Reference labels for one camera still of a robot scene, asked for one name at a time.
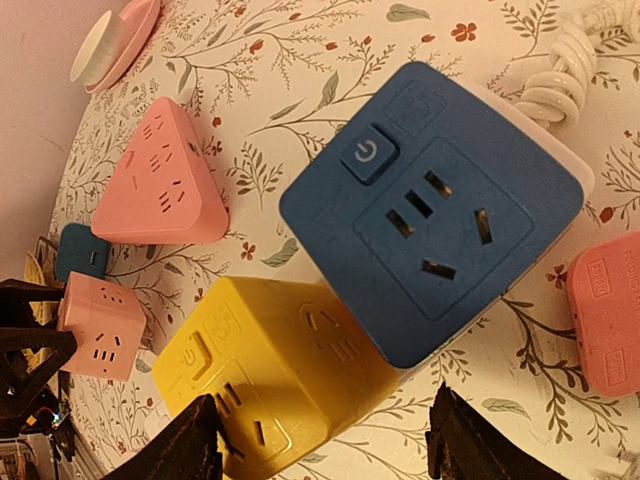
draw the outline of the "blue power strip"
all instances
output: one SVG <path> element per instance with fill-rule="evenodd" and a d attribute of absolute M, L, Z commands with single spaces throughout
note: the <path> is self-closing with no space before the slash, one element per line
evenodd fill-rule
<path fill-rule="evenodd" d="M 504 293 L 583 202 L 580 182 L 536 142 L 412 63 L 280 209 L 386 359 L 409 368 Z"/>

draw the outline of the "pink wall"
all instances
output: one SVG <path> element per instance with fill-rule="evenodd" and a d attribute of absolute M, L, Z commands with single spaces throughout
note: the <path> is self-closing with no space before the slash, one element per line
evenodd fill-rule
<path fill-rule="evenodd" d="M 126 0 L 1 0 L 0 279 L 22 278 L 47 231 L 67 152 L 89 96 L 69 82 L 75 53 Z"/>

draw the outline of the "table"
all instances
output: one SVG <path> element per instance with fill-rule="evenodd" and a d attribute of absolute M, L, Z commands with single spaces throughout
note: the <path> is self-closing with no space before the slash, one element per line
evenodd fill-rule
<path fill-rule="evenodd" d="M 113 247 L 108 279 L 135 289 L 156 353 L 222 275 L 319 279 L 278 214 L 279 196 L 397 68 L 426 61 L 514 101 L 526 78 L 547 67 L 561 17 L 590 2 L 403 3 L 165 1 L 135 65 L 92 97 L 60 185 L 52 239 L 68 222 L 91 221 L 129 138 L 161 96 L 190 113 L 231 211 L 231 229 L 214 245 Z M 640 396 L 611 400 L 588 390 L 565 293 L 578 252 L 640 225 L 640 48 L 613 31 L 600 52 L 584 117 L 560 135 L 597 177 L 569 232 L 378 410 L 279 479 L 428 478 L 423 434 L 444 380 L 570 479 L 626 469 L 626 452 L 640 446 Z M 72 378 L 73 419 L 107 469 L 149 440 L 143 421 L 161 400 L 149 373 L 154 359 L 141 351 L 128 383 Z"/>

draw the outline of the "power button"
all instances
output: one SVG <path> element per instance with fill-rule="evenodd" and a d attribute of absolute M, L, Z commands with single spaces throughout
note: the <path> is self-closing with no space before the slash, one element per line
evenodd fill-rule
<path fill-rule="evenodd" d="M 181 360 L 193 381 L 198 381 L 211 366 L 211 354 L 198 332 L 187 337 Z"/>
<path fill-rule="evenodd" d="M 396 146 L 368 125 L 342 151 L 340 160 L 365 185 L 375 182 L 398 156 Z"/>

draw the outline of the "white cable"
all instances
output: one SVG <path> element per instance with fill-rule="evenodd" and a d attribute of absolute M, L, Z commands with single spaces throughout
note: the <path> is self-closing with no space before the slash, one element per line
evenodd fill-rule
<path fill-rule="evenodd" d="M 543 128 L 576 125 L 598 67 L 599 32 L 615 27 L 640 43 L 640 0 L 603 3 L 567 21 L 549 50 L 552 69 L 525 83 L 515 107 Z"/>

